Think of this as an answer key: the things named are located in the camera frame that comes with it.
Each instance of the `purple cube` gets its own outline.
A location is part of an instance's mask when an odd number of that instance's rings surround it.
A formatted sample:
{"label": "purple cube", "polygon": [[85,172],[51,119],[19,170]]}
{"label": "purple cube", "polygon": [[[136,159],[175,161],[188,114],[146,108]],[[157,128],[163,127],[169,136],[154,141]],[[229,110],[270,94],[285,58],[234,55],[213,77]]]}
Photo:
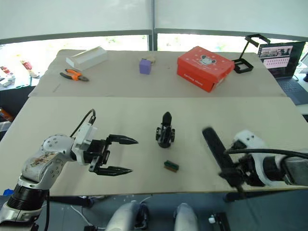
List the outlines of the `purple cube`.
{"label": "purple cube", "polygon": [[149,75],[151,72],[151,61],[146,59],[141,59],[139,63],[139,72],[140,74]]}

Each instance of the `phone holder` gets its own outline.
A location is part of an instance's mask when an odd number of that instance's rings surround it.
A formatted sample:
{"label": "phone holder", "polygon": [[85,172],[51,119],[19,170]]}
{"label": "phone holder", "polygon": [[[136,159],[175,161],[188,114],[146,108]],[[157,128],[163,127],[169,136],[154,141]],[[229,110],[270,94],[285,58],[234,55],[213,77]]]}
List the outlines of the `phone holder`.
{"label": "phone holder", "polygon": [[247,40],[247,43],[244,47],[244,50],[243,50],[241,56],[239,57],[239,59],[233,60],[234,64],[235,64],[234,70],[238,74],[241,74],[241,73],[244,73],[244,72],[249,72],[249,71],[252,71],[252,69],[254,69],[254,66],[252,66],[246,59],[242,58],[242,56],[243,56],[243,54],[244,54],[244,52],[245,52],[249,43],[253,44],[255,47],[259,46],[259,43],[252,40],[252,38],[259,38],[259,39],[265,41],[267,44],[270,44],[270,40],[268,38],[264,37],[263,35],[260,35],[260,34],[247,35],[245,37],[245,40]]}

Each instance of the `orange-handled pliers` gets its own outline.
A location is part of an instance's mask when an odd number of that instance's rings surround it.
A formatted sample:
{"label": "orange-handled pliers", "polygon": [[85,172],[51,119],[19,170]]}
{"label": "orange-handled pliers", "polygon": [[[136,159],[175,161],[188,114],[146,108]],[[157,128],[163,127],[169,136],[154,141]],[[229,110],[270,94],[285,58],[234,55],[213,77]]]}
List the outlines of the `orange-handled pliers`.
{"label": "orange-handled pliers", "polygon": [[85,81],[85,82],[87,82],[89,80],[87,77],[84,77],[78,71],[74,71],[72,69],[65,69],[65,71],[67,73],[72,74],[72,75],[67,75],[67,74],[64,74],[63,72],[61,72],[60,75],[62,75],[64,78],[72,79],[72,80],[75,80],[75,81],[81,80],[81,81]]}

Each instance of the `keyboard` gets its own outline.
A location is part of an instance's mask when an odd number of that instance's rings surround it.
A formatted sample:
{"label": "keyboard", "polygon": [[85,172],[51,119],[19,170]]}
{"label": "keyboard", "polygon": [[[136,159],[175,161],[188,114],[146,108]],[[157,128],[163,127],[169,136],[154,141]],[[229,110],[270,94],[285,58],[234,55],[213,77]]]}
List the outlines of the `keyboard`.
{"label": "keyboard", "polygon": [[302,86],[299,83],[297,83],[294,79],[280,80],[278,81],[278,83],[284,92],[295,92],[303,90]]}

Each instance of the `red box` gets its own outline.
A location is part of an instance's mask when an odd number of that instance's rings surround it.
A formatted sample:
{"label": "red box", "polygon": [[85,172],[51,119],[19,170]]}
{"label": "red box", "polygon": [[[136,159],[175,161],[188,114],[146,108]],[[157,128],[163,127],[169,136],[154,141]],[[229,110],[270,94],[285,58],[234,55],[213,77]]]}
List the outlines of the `red box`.
{"label": "red box", "polygon": [[177,74],[211,92],[233,69],[233,61],[202,47],[194,47],[178,58]]}

